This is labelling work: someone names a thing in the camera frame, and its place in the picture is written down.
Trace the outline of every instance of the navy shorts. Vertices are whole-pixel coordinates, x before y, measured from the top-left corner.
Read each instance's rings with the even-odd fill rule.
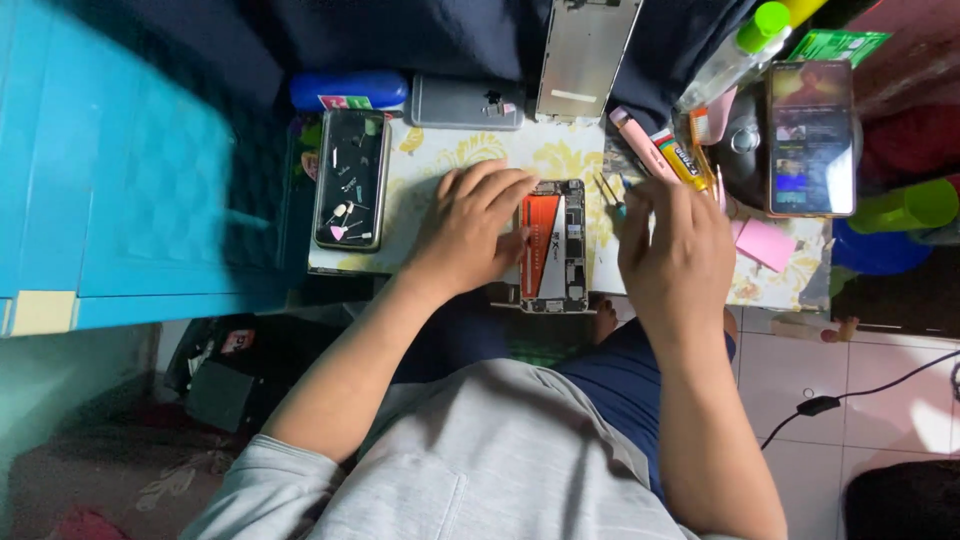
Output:
[[[727,355],[736,344],[725,333]],[[394,383],[432,382],[473,362],[509,358],[506,332],[481,289],[444,304],[423,325],[396,368]],[[577,385],[600,415],[647,456],[653,492],[660,486],[660,370],[650,341],[634,318],[599,345],[553,366]]]

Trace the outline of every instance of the blue plastic container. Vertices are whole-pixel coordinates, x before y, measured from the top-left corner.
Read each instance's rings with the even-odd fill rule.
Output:
[[[924,262],[933,248],[914,243],[906,233],[861,234],[845,219],[833,220],[833,265],[869,276],[892,276]]]
[[[297,110],[387,109],[407,99],[407,78],[387,69],[350,73],[300,73],[290,81]]]

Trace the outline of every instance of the black cable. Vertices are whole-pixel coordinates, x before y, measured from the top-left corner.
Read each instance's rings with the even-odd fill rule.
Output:
[[[760,449],[763,450],[767,448],[767,445],[770,444],[770,441],[774,440],[774,435],[776,435],[778,431],[780,431],[791,420],[793,420],[794,418],[797,418],[798,416],[801,416],[801,415],[816,416],[821,412],[840,406],[840,400],[844,398],[849,398],[850,396],[866,396],[867,394],[875,394],[876,392],[882,392],[887,388],[891,388],[893,386],[900,384],[901,382],[904,382],[907,379],[910,379],[914,375],[917,375],[918,373],[922,372],[924,369],[930,366],[939,364],[940,362],[949,358],[953,358],[954,356],[957,356],[957,355],[960,355],[960,351],[955,351],[953,353],[950,353],[949,355],[940,356],[939,358],[933,361],[930,361],[920,366],[919,368],[911,371],[910,373],[904,375],[903,377],[900,377],[899,379],[894,380],[893,382],[888,382],[883,386],[878,386],[873,390],[864,390],[862,392],[848,392],[846,394],[840,394],[839,396],[836,396],[836,397],[817,396],[816,398],[810,398],[809,400],[806,400],[805,402],[797,405],[797,412],[788,416],[785,420],[783,420],[783,422],[780,422],[780,424],[774,428],[773,432],[770,433],[770,436],[767,437],[767,440],[763,441],[763,444],[760,445]],[[951,376],[950,386],[953,388],[953,397],[955,399],[960,400],[960,388],[958,388],[957,380],[956,380],[956,374],[957,374],[958,368],[960,368],[960,364],[957,364],[956,366],[953,367],[952,370],[950,370],[950,376]]]

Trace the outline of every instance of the hand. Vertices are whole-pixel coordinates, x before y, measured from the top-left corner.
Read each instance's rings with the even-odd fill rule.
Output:
[[[651,206],[657,226],[647,246]],[[735,262],[730,220],[709,197],[657,179],[628,193],[620,275],[655,351],[721,335]]]
[[[498,235],[540,179],[505,165],[480,161],[437,184],[401,272],[417,276],[441,302],[500,278],[523,253],[526,230]]]

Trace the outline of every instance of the orange battery label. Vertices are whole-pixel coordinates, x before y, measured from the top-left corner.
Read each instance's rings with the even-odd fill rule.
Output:
[[[522,298],[564,297],[564,197],[528,195],[521,204],[524,227],[530,228],[520,259]]]

